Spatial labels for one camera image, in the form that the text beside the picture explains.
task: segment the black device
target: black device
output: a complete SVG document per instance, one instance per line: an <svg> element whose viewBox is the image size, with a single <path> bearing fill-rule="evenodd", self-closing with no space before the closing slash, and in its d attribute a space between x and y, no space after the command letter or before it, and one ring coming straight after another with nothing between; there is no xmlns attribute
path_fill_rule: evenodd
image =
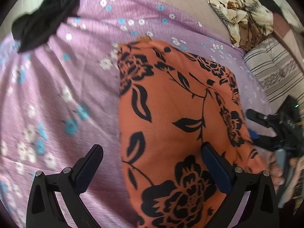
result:
<svg viewBox="0 0 304 228"><path fill-rule="evenodd" d="M286 181L279 187L277 192L277 200L280 200L290 183L288 175L293 175L294 173L294 169L289 166L289 160L291 158L300 158L304 155L304 139L299 104L296 99L287 96L276 114L266 116L249 109L246 112L246 116L258 124L273 128L277 134L276 137L261 135L258 139L253 140L256 146L272 152L283 149L286 153L283 164L283 178Z"/></svg>

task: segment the bedding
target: bedding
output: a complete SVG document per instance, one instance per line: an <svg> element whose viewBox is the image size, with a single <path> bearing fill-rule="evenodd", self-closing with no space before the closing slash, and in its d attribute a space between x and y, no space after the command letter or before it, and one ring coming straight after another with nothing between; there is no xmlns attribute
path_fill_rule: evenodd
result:
<svg viewBox="0 0 304 228"><path fill-rule="evenodd" d="M119 43L146 35L229 68L243 111L272 113L242 52L181 10L158 0L80 0L47 44L18 54L19 42L9 35L0 46L0 197L19 227L25 227L34 173L60 172L95 143L104 160L81 198L101 227L136 225L121 167L116 61Z"/></svg>

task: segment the blue object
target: blue object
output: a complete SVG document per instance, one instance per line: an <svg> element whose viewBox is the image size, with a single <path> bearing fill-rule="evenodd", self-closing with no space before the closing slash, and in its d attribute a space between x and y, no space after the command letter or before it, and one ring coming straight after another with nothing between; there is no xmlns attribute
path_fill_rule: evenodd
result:
<svg viewBox="0 0 304 228"><path fill-rule="evenodd" d="M65 60L65 61L70 61L71 60L71 57L69 54L65 53L62 55L62 59Z"/></svg>
<svg viewBox="0 0 304 228"><path fill-rule="evenodd" d="M111 5L107 5L106 8L105 8L105 10L107 12L110 12L112 10L112 6Z"/></svg>
<svg viewBox="0 0 304 228"><path fill-rule="evenodd" d="M131 33L132 35L134 35L134 36L138 36L138 33L135 32L135 31L130 31L130 33Z"/></svg>
<svg viewBox="0 0 304 228"><path fill-rule="evenodd" d="M85 104L79 105L77 110L81 120L86 120L89 118L89 108Z"/></svg>
<svg viewBox="0 0 304 228"><path fill-rule="evenodd" d="M64 126L67 135L74 135L78 131L78 123L75 119L68 119Z"/></svg>
<svg viewBox="0 0 304 228"><path fill-rule="evenodd" d="M249 131L249 134L250 134L250 138L252 139L252 140L256 140L256 139L259 139L261 136L260 135L258 135L256 132L254 132L254 131L252 131L252 130L248 130Z"/></svg>
<svg viewBox="0 0 304 228"><path fill-rule="evenodd" d="M202 147L202 159L219 191L229 194L232 189L230 176L207 146Z"/></svg>
<svg viewBox="0 0 304 228"><path fill-rule="evenodd" d="M157 7L157 10L158 10L158 11L164 11L164 10L165 10L165 6L164 6L164 5L159 5L159 6Z"/></svg>
<svg viewBox="0 0 304 228"><path fill-rule="evenodd" d="M25 69L21 69L17 78L17 83L22 84L25 81Z"/></svg>
<svg viewBox="0 0 304 228"><path fill-rule="evenodd" d="M38 139L36 141L35 150L38 155L44 155L45 153L45 144L42 140Z"/></svg>
<svg viewBox="0 0 304 228"><path fill-rule="evenodd" d="M45 133L43 124L41 122L38 124L38 133L43 139L48 140L48 136Z"/></svg>
<svg viewBox="0 0 304 228"><path fill-rule="evenodd" d="M125 19L118 19L118 24L125 24L126 23L126 20Z"/></svg>

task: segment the black flower print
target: black flower print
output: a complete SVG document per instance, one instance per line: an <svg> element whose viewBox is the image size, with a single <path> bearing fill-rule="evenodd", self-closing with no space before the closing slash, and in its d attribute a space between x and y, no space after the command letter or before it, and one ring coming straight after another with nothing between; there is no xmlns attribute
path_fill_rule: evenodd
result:
<svg viewBox="0 0 304 228"><path fill-rule="evenodd" d="M145 76L153 76L153 66L148 64L145 55L133 55L124 52L118 62L120 70L120 94L124 95L131 87L132 81L141 81Z"/></svg>
<svg viewBox="0 0 304 228"><path fill-rule="evenodd" d="M225 67L216 62L205 59L201 56L197 57L197 61L199 62L201 68L207 70L208 72L211 71L214 76L217 76L220 79L225 73Z"/></svg>
<svg viewBox="0 0 304 228"><path fill-rule="evenodd" d="M230 112L225 106L221 107L219 113L227 126L230 143L232 146L240 147L245 141L240 133L243 121L240 118L239 113L237 111Z"/></svg>
<svg viewBox="0 0 304 228"><path fill-rule="evenodd" d="M142 211L155 218L155 227L193 227L202 215L204 202L216 191L215 182L189 155L175 166L175 179L145 189Z"/></svg>

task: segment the fingers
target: fingers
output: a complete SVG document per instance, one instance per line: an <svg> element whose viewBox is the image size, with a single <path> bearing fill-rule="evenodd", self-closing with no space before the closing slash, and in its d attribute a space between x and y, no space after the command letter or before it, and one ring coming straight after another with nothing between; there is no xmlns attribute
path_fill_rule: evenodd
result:
<svg viewBox="0 0 304 228"><path fill-rule="evenodd" d="M280 185L282 185L285 182L284 178L282 177L271 177L271 179L273 186L275 187L275 190L277 190L280 187Z"/></svg>
<svg viewBox="0 0 304 228"><path fill-rule="evenodd" d="M269 168L271 176L281 177L283 175L282 169L276 163L271 163Z"/></svg>

